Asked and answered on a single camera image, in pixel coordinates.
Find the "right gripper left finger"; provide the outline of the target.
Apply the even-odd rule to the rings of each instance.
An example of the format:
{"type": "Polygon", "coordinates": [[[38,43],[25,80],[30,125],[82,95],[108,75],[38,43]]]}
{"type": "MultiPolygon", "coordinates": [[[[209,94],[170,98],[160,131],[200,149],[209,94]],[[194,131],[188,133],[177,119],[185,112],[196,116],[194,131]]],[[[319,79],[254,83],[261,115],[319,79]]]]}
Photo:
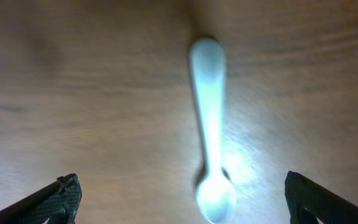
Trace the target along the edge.
{"type": "Polygon", "coordinates": [[[61,176],[50,185],[0,211],[0,224],[74,224],[82,191],[76,174],[61,176]]]}

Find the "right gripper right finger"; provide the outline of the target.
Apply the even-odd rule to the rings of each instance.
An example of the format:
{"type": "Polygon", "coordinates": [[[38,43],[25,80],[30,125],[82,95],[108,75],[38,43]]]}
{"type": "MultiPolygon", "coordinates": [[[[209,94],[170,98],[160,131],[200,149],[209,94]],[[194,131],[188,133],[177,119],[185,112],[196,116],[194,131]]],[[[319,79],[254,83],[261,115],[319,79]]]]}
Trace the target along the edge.
{"type": "Polygon", "coordinates": [[[358,207],[309,178],[288,172],[285,198],[290,224],[358,224],[358,207]]]}

